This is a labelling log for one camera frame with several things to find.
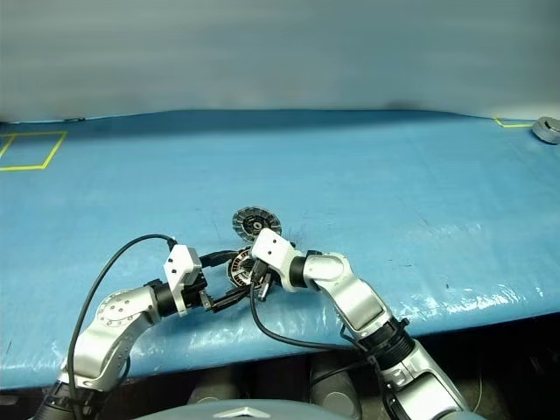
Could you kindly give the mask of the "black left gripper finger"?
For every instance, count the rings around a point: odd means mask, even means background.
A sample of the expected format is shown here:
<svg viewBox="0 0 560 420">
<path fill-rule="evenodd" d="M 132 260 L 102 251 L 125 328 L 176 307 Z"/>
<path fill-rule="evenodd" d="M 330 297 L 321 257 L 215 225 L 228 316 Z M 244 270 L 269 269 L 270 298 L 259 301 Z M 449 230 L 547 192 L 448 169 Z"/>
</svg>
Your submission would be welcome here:
<svg viewBox="0 0 560 420">
<path fill-rule="evenodd" d="M 226 294 L 211 301 L 210 310 L 214 313 L 221 312 L 230 306 L 236 305 L 249 295 L 250 287 L 244 285 L 228 290 Z"/>
<path fill-rule="evenodd" d="M 200 258 L 201 266 L 206 267 L 216 267 L 224 263 L 229 262 L 237 256 L 237 252 L 234 250 L 221 250 L 210 254 L 203 255 Z"/>
</svg>

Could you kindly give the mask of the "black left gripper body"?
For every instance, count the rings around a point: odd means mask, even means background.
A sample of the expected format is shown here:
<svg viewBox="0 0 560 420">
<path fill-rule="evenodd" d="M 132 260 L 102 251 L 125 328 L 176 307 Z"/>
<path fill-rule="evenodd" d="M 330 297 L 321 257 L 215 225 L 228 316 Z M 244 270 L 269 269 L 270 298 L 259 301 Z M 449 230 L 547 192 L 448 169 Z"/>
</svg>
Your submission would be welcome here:
<svg viewBox="0 0 560 420">
<path fill-rule="evenodd" d="M 183 303 L 188 311 L 197 307 L 202 307 L 205 311 L 212 309 L 214 302 L 207 294 L 207 280 L 201 269 L 186 276 L 183 282 Z"/>
</svg>

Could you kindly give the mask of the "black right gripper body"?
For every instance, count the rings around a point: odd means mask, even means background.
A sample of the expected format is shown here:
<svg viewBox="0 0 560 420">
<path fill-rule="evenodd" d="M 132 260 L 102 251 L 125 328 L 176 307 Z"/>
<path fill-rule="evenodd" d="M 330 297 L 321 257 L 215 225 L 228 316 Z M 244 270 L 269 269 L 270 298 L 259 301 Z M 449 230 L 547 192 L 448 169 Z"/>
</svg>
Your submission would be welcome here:
<svg viewBox="0 0 560 420">
<path fill-rule="evenodd" d="M 256 260 L 252 269 L 252 299 L 265 301 L 273 283 L 273 271 L 270 266 L 261 260 Z"/>
</svg>

